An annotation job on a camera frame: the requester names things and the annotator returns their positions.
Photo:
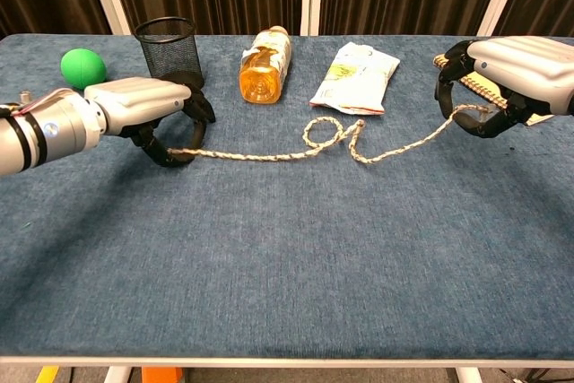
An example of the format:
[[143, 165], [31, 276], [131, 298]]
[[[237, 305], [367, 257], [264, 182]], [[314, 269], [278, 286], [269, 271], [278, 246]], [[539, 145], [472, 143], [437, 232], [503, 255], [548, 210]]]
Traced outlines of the blue table cloth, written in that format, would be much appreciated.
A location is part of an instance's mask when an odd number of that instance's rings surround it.
[[2, 356], [574, 359], [574, 118], [373, 165], [106, 136], [0, 178]]

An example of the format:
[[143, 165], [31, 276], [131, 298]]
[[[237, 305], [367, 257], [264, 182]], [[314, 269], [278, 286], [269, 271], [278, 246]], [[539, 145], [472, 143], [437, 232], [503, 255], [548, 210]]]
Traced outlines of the yellow spiral notebook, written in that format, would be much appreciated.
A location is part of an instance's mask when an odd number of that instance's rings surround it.
[[[439, 69], [443, 69], [447, 62], [448, 60], [445, 58], [444, 54], [439, 54], [433, 59], [433, 64]], [[507, 101], [502, 98], [499, 86], [488, 78], [479, 75], [477, 72], [472, 72], [458, 81], [468, 90], [473, 91], [484, 100], [487, 100], [492, 106], [496, 106], [499, 109], [505, 109], [507, 107]], [[554, 117], [554, 115], [541, 116], [538, 114], [532, 114], [525, 124], [527, 126], [533, 126], [552, 117]]]

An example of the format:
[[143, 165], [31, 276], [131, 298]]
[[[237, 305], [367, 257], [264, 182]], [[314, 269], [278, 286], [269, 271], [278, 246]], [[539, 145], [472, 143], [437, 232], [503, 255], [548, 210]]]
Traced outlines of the white snack bag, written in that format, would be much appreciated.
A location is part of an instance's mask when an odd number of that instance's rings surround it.
[[383, 115], [387, 85], [399, 65], [396, 57], [349, 42], [338, 50], [309, 104], [348, 115]]

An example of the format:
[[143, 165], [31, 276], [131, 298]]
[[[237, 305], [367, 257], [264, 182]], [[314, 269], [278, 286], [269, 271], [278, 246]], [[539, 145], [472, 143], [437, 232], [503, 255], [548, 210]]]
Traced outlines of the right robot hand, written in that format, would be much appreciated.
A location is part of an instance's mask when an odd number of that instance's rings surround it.
[[[446, 53], [434, 97], [444, 118], [468, 134], [493, 138], [533, 115], [574, 117], [574, 46], [539, 36], [458, 42]], [[471, 73], [493, 82], [506, 107], [486, 121], [456, 110], [452, 87]]]

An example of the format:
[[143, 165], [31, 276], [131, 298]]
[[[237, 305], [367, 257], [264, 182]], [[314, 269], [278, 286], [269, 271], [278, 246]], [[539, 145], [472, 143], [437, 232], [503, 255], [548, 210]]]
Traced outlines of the orange box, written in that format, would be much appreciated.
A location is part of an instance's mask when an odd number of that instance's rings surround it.
[[142, 367], [142, 383], [181, 383], [184, 378], [182, 368], [178, 367]]

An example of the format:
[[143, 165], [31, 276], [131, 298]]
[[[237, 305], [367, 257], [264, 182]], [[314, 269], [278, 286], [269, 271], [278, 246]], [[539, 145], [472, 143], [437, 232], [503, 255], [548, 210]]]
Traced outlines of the green ball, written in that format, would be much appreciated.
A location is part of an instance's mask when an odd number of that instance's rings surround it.
[[100, 55], [87, 48], [74, 48], [64, 53], [60, 61], [65, 81], [76, 89], [104, 83], [107, 67]]

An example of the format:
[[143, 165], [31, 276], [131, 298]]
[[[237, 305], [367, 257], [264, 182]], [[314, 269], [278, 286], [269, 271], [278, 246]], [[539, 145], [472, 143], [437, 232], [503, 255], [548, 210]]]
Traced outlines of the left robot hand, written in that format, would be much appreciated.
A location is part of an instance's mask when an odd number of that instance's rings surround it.
[[189, 153], [176, 153], [164, 146], [154, 135], [160, 122], [177, 112], [193, 121], [191, 148], [198, 150], [206, 127], [215, 121], [212, 105], [199, 87], [179, 82], [179, 74], [168, 80], [150, 77], [129, 77], [94, 84], [83, 91], [84, 99], [105, 122], [104, 135], [129, 138], [150, 159], [164, 168], [179, 168], [195, 158]]

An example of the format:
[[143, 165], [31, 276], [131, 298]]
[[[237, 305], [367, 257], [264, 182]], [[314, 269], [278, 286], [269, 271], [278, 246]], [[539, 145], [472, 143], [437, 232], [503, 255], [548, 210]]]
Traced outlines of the black mesh pen cup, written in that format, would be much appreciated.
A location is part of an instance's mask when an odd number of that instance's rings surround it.
[[204, 76], [195, 35], [195, 24], [183, 17], [166, 16], [139, 24], [135, 38], [150, 76], [202, 89]]

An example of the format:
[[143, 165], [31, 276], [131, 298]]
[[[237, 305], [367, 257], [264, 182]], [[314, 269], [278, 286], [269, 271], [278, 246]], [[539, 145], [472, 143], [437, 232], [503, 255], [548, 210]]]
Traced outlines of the orange drink bottle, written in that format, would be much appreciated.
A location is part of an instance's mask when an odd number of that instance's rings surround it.
[[260, 31], [244, 50], [239, 70], [242, 98], [254, 104], [275, 104], [291, 63], [291, 40], [287, 30], [275, 25]]

